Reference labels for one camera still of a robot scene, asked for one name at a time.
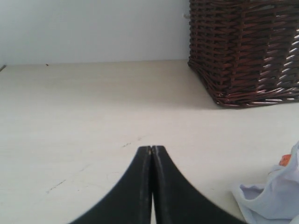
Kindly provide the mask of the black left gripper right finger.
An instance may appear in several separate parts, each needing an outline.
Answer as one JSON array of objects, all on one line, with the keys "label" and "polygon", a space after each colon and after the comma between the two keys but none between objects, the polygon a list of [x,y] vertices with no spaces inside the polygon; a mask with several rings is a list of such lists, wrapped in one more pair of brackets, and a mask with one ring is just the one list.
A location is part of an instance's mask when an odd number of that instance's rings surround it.
[{"label": "black left gripper right finger", "polygon": [[176,167],[166,148],[152,149],[157,224],[243,224],[198,192]]}]

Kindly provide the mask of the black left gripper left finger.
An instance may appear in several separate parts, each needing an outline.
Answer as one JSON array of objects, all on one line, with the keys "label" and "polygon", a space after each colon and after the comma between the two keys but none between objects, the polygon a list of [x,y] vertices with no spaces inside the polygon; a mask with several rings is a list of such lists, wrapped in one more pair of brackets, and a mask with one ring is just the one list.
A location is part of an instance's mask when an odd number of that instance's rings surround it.
[{"label": "black left gripper left finger", "polygon": [[139,147],[116,185],[73,224],[151,223],[151,147]]}]

